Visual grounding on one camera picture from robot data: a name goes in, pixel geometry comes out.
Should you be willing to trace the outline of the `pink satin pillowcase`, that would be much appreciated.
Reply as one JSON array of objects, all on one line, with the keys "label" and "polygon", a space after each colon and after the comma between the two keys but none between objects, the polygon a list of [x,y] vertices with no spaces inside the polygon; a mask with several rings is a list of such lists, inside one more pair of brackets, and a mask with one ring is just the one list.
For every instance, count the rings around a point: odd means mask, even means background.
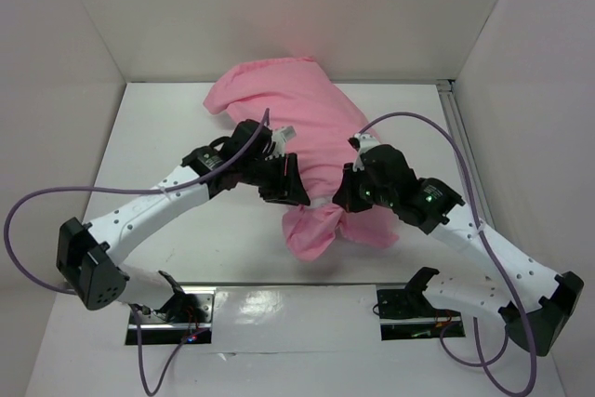
[{"label": "pink satin pillowcase", "polygon": [[[355,159],[348,140],[368,123],[309,57],[237,65],[211,87],[204,106],[212,114],[226,113],[235,123],[260,120],[268,112],[272,128],[292,126],[297,134],[286,149],[297,155],[311,200],[333,198],[343,166]],[[335,204],[316,209],[301,205],[289,207],[282,218],[285,243],[303,261],[317,259],[338,235],[356,244],[389,248],[398,239],[395,228],[396,217],[377,206],[352,214]]]}]

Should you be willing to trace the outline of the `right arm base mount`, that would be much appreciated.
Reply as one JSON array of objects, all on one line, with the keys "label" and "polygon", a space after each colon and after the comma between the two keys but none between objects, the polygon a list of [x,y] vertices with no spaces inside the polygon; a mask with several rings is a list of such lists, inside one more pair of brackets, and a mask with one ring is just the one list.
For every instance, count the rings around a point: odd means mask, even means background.
[{"label": "right arm base mount", "polygon": [[377,287],[377,303],[372,313],[379,319],[382,341],[423,340],[464,337],[465,329],[457,311],[432,307],[422,292],[438,270],[424,267],[404,285]]}]

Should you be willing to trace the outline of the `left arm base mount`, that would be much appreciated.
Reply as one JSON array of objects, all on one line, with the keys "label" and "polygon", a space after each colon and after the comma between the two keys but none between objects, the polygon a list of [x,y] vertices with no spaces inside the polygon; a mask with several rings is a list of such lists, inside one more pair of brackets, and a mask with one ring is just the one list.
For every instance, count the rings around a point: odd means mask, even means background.
[{"label": "left arm base mount", "polygon": [[157,272],[155,285],[147,280],[149,295],[130,311],[125,344],[165,346],[212,342],[215,289],[182,285],[165,271]]}]

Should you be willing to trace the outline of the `white pillow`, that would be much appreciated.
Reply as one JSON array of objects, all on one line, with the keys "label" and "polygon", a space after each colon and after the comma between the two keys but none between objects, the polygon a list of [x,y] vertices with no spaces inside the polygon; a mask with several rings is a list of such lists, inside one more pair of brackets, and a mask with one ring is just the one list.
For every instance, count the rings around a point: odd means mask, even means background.
[{"label": "white pillow", "polygon": [[320,207],[324,207],[324,206],[332,205],[332,204],[333,204],[333,199],[331,197],[319,197],[316,199],[312,199],[311,203],[308,205],[308,208],[316,209],[316,208],[320,208]]}]

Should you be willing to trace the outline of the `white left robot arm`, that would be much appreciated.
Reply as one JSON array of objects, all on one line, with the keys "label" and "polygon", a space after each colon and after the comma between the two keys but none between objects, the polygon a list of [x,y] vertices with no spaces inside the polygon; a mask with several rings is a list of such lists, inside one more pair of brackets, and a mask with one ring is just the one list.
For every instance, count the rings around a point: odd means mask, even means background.
[{"label": "white left robot arm", "polygon": [[148,193],[87,223],[67,220],[59,228],[59,272],[90,311],[118,301],[164,322],[196,317],[199,301],[169,273],[127,266],[126,259],[165,225],[240,183],[257,187],[266,203],[308,205],[298,157],[285,149],[295,135],[291,126],[271,130],[244,120],[230,136],[187,154]]}]

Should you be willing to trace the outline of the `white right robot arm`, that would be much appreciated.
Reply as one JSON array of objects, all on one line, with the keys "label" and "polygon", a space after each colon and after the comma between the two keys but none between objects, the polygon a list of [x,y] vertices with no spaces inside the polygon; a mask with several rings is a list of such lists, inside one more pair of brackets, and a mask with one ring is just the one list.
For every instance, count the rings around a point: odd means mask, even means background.
[{"label": "white right robot arm", "polygon": [[419,178],[403,153],[369,134],[349,139],[357,152],[343,167],[333,201],[349,213],[390,210],[403,223],[471,261],[488,278],[465,284],[424,267],[407,283],[405,303],[416,315],[449,309],[476,318],[498,318],[520,348],[545,357],[575,311],[584,288],[572,271],[540,264],[476,219],[463,197],[435,178]]}]

